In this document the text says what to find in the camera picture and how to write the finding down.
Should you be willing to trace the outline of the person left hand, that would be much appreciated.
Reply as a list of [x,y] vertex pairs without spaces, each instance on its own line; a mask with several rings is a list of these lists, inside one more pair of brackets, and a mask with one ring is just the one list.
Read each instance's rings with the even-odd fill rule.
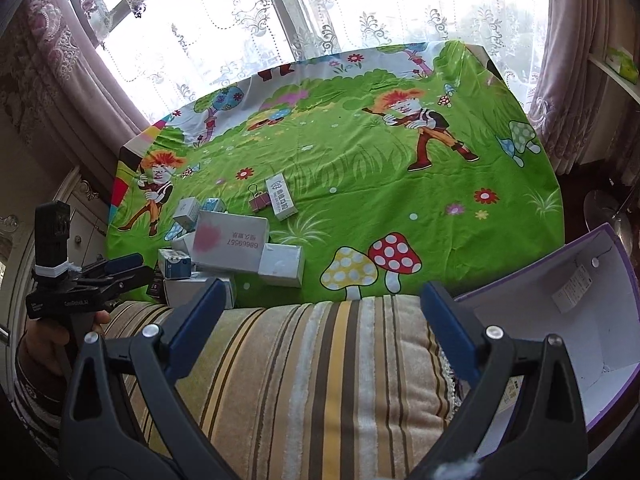
[[69,342],[70,334],[64,327],[43,320],[28,320],[18,360],[25,372],[46,370],[55,376],[64,376],[67,374],[64,347]]

